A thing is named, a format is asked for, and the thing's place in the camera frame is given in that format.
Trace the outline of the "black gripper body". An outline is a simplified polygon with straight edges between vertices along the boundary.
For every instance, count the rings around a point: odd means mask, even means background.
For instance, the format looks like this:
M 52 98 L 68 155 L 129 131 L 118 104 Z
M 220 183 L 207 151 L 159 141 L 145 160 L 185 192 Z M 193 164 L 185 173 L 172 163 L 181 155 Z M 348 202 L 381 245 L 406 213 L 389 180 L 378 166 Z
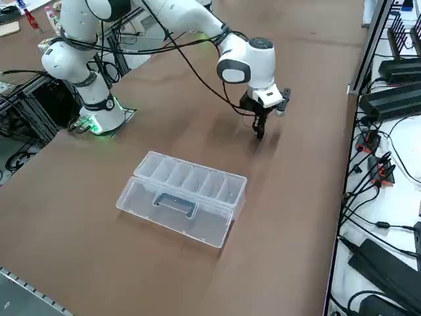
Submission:
M 265 116 L 274 110 L 273 107 L 264 108 L 258 101 L 249 97 L 245 92 L 239 100 L 239 108 L 245 111 L 252 112 L 255 116 Z

